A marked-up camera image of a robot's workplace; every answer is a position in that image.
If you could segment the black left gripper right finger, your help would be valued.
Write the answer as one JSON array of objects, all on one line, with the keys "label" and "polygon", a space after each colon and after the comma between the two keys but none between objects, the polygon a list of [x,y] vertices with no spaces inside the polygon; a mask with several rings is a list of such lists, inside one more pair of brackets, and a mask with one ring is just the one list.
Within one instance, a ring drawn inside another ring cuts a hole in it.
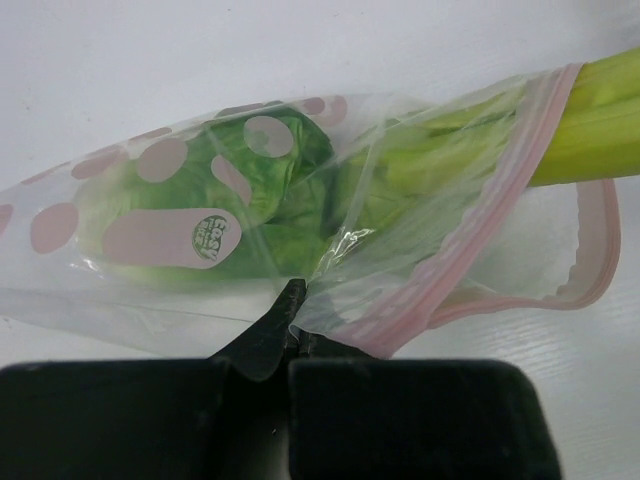
[{"label": "black left gripper right finger", "polygon": [[288,367],[295,479],[552,479],[537,392],[492,359],[381,360],[304,334]]}]

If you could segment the green fake lettuce leaf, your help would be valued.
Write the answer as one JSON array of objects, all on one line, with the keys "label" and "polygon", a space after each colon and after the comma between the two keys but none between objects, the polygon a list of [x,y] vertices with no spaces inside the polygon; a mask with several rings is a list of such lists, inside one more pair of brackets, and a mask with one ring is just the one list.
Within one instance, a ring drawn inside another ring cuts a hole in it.
[{"label": "green fake lettuce leaf", "polygon": [[140,159],[114,172],[104,217],[133,210],[217,208],[231,213],[243,236],[209,269],[140,267],[162,282],[212,282],[308,275],[331,241],[328,224],[334,150],[306,115],[287,106],[205,123],[184,145],[186,158],[167,180],[138,173]]}]

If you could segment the yellow-green fake celery stalk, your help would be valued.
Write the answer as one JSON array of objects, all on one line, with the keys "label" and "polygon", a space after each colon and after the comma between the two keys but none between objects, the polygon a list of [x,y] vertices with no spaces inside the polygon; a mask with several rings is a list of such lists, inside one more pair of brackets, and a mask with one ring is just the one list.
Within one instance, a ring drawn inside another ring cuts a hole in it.
[{"label": "yellow-green fake celery stalk", "polygon": [[[394,187],[426,193],[505,147],[523,91],[393,128],[378,163]],[[639,172],[639,51],[582,66],[529,184],[540,187]]]}]

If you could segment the clear pink-dotted zip bag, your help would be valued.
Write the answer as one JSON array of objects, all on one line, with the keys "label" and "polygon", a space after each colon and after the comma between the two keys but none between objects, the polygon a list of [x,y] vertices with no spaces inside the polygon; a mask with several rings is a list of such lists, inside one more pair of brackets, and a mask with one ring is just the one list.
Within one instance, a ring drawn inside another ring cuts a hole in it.
[{"label": "clear pink-dotted zip bag", "polygon": [[1,195],[1,314],[205,357],[298,280],[287,338],[386,358],[467,316],[582,308],[616,271],[631,170],[637,94],[611,77],[257,103],[55,166]]}]

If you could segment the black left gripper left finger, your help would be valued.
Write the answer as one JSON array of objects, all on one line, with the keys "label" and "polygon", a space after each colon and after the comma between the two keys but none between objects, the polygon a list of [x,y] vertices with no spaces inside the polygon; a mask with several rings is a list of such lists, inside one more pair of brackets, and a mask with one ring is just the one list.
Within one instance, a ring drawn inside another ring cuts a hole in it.
[{"label": "black left gripper left finger", "polygon": [[210,357],[31,362],[1,372],[5,479],[285,479],[290,281]]}]

